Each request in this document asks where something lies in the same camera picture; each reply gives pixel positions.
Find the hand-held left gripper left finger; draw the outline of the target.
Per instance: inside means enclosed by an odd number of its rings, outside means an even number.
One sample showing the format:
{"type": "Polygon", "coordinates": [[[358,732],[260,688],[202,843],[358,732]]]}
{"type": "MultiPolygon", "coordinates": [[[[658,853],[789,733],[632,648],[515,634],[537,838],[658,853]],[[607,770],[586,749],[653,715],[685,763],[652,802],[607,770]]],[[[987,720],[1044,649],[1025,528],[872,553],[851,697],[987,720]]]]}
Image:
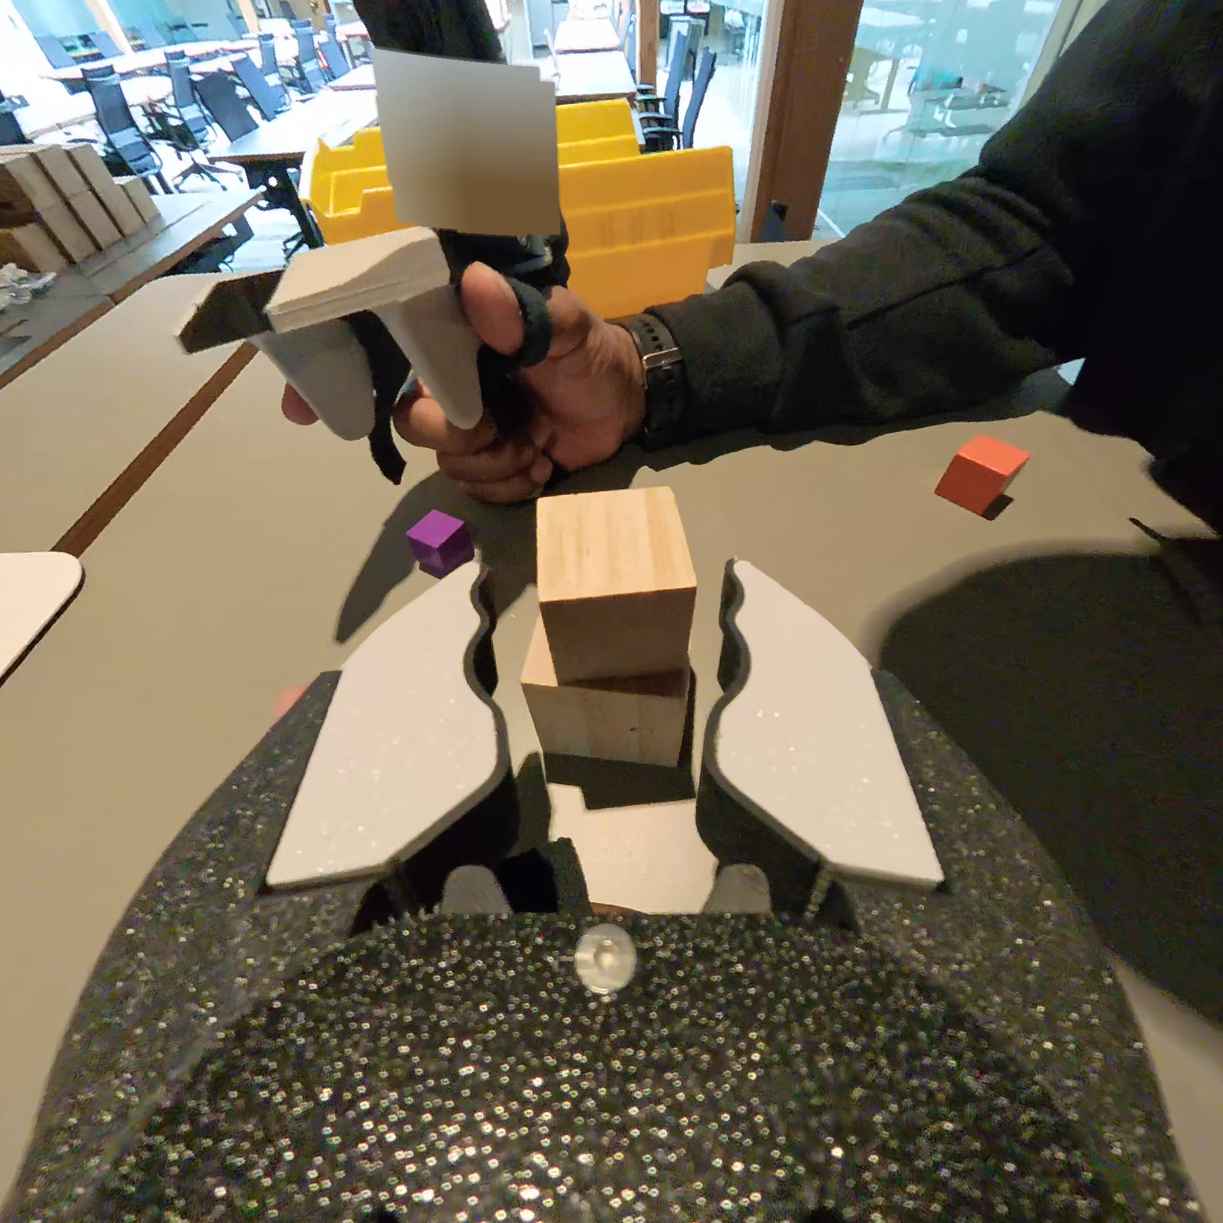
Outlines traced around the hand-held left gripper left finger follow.
{"type": "Polygon", "coordinates": [[[371,879],[509,777],[490,573],[482,560],[460,565],[349,653],[269,859],[269,891],[371,879]]]}

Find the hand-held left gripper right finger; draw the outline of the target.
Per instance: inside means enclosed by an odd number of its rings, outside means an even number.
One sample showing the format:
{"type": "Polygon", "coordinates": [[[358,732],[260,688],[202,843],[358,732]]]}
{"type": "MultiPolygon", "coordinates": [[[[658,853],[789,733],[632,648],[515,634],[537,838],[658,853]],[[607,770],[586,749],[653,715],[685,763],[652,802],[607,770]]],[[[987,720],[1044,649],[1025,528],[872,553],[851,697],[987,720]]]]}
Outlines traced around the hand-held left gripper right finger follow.
{"type": "Polygon", "coordinates": [[[697,827],[757,866],[774,910],[830,882],[913,892],[943,867],[864,655],[749,560],[726,562],[723,646],[701,747],[697,827]]]}

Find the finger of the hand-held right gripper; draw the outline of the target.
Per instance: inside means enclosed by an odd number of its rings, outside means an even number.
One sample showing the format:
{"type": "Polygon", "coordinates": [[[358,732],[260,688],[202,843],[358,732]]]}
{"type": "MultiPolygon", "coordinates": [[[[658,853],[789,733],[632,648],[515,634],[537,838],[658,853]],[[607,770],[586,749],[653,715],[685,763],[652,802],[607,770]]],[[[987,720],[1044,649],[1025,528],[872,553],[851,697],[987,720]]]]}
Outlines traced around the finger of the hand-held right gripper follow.
{"type": "Polygon", "coordinates": [[[450,284],[436,233],[423,225],[298,252],[265,305],[275,332],[317,326],[450,284]]]}
{"type": "Polygon", "coordinates": [[[177,329],[177,345],[187,353],[246,342],[272,330],[266,314],[285,268],[219,279],[192,304],[177,329]]]}

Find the purple cube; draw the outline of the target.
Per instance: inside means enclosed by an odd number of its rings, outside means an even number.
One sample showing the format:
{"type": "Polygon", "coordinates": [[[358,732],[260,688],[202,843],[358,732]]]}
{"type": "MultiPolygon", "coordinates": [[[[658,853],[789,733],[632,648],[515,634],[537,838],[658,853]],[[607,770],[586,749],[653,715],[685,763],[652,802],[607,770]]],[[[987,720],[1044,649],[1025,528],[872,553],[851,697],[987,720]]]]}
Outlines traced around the purple cube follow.
{"type": "Polygon", "coordinates": [[[476,554],[464,519],[441,509],[432,509],[407,527],[406,540],[420,570],[444,578],[476,554]]]}

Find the large wooden cube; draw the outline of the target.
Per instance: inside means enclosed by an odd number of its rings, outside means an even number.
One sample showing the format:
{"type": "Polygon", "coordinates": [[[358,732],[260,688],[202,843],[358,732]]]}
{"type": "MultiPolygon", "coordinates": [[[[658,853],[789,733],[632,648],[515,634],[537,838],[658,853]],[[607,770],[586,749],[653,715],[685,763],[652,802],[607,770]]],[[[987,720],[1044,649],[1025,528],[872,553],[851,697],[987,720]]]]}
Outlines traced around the large wooden cube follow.
{"type": "Polygon", "coordinates": [[[562,683],[537,617],[521,672],[524,699],[547,754],[675,767],[693,671],[562,683]]]}

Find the large yellow bin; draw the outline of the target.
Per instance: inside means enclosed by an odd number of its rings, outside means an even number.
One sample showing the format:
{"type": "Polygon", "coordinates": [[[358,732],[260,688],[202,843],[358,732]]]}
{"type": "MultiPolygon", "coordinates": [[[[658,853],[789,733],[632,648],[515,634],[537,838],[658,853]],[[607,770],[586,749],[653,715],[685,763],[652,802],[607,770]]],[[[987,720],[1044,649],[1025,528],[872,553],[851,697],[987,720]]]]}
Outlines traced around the large yellow bin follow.
{"type": "MultiPolygon", "coordinates": [[[[733,253],[731,147],[642,151],[623,99],[563,103],[556,122],[570,289],[604,317],[704,291],[709,270],[733,253]]],[[[317,141],[298,196],[326,244],[404,227],[377,126],[340,147],[317,141]]]]}

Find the medium wooden cube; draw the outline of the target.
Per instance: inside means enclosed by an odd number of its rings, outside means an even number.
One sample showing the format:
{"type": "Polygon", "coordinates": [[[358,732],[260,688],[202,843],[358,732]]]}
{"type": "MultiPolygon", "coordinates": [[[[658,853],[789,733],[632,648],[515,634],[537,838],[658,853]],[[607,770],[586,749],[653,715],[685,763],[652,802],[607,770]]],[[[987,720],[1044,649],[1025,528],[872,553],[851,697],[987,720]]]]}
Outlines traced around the medium wooden cube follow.
{"type": "Polygon", "coordinates": [[[537,588],[560,683],[687,667],[697,579],[668,486],[541,498],[537,588]]]}

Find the red cube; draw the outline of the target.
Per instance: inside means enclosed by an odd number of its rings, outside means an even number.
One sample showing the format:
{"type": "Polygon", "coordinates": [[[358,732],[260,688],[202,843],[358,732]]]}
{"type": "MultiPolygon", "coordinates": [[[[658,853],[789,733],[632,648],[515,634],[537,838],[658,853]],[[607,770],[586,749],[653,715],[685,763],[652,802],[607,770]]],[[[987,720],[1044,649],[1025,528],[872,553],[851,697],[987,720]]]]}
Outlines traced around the red cube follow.
{"type": "Polygon", "coordinates": [[[1028,461],[1028,451],[988,435],[975,435],[949,461],[936,485],[936,495],[984,517],[1028,461]]]}

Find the cardboard boxes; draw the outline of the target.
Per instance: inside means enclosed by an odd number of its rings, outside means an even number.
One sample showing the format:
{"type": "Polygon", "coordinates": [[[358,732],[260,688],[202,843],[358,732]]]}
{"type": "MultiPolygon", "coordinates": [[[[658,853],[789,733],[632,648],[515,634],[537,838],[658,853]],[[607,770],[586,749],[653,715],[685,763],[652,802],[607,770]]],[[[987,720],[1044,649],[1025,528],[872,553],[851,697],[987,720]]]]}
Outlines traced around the cardboard boxes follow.
{"type": "Polygon", "coordinates": [[[115,177],[90,142],[1,147],[1,262],[59,272],[164,228],[145,182],[115,177]]]}

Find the black wristwatch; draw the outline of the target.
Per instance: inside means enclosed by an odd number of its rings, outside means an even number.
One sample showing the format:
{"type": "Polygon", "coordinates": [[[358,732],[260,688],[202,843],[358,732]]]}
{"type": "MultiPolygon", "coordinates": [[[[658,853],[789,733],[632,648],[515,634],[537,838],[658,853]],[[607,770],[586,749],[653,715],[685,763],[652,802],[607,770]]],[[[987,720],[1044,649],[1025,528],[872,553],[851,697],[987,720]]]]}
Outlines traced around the black wristwatch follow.
{"type": "Polygon", "coordinates": [[[687,383],[680,345],[665,321],[653,313],[614,320],[634,343],[643,378],[643,415],[636,441],[643,448],[672,444],[682,428],[687,383]]]}

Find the group of black office chairs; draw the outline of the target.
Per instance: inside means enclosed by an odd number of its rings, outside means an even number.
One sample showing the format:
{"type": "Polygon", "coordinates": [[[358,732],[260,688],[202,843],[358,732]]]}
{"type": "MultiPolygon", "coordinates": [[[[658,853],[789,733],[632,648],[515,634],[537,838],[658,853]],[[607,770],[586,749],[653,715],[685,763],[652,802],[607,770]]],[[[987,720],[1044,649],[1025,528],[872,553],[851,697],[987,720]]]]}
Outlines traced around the group of black office chairs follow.
{"type": "Polygon", "coordinates": [[[136,27],[119,54],[104,27],[36,32],[33,3],[3,3],[3,144],[91,142],[115,173],[164,183],[170,150],[190,174],[244,173],[270,204],[297,205],[318,145],[343,148],[377,125],[372,70],[329,81],[334,51],[304,22],[285,36],[186,40],[136,27]]]}

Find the white document stand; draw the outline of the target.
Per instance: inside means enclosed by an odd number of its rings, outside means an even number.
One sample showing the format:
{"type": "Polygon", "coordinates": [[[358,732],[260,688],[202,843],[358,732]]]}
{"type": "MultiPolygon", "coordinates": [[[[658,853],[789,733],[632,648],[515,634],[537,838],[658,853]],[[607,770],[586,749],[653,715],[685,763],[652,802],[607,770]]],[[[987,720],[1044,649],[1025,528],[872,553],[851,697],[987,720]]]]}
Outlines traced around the white document stand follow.
{"type": "Polygon", "coordinates": [[[74,598],[84,581],[80,559],[59,551],[1,553],[1,677],[74,598]]]}

